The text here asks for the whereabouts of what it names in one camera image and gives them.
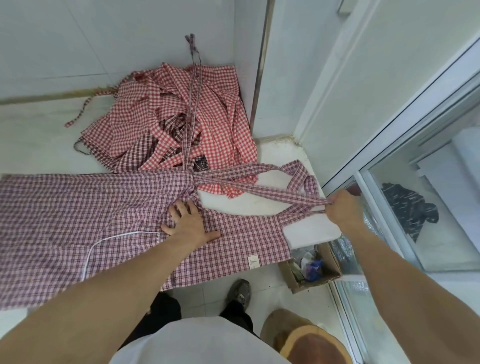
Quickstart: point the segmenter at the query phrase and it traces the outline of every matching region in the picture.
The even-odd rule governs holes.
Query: white t-shirt
[[[120,349],[110,364],[289,364],[250,332],[223,317],[171,322]]]

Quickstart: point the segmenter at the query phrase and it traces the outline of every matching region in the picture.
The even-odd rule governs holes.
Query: white cord
[[[102,239],[102,240],[99,240],[98,242],[96,242],[95,244],[93,244],[93,245],[90,247],[90,250],[88,251],[87,259],[85,260],[84,271],[83,271],[83,273],[82,273],[82,279],[80,280],[80,282],[83,282],[83,281],[85,280],[85,278],[86,278],[88,261],[90,260],[90,255],[92,255],[93,248],[95,248],[99,243],[104,242],[105,240],[113,239],[113,238],[118,238],[119,236],[133,235],[133,234],[156,234],[156,235],[157,235],[157,243],[160,242],[160,233],[157,232],[157,231],[132,231],[132,232],[126,232],[126,233],[124,233],[124,234],[109,236],[108,238],[104,238],[104,239]]]

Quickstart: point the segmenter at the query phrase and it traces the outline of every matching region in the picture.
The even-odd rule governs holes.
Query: forearm
[[[190,251],[171,236],[78,283],[0,340],[6,363],[108,363]]]
[[[363,224],[345,226],[380,315],[412,364],[480,362],[480,318]]]

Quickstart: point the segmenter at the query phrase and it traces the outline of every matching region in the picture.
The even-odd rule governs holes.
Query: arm
[[[147,252],[48,301],[0,340],[3,363],[108,363],[180,262],[220,233],[205,233],[192,201],[169,211],[176,228]]]
[[[375,305],[412,364],[480,363],[480,317],[392,251],[363,224],[356,198],[326,207],[353,246]]]

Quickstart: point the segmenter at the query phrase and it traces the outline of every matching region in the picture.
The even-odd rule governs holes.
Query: black pants
[[[253,334],[252,319],[245,313],[240,302],[229,302],[220,313],[220,316]],[[152,302],[150,312],[142,318],[120,348],[143,336],[155,334],[169,322],[180,319],[181,310],[179,302],[166,293],[160,292]]]

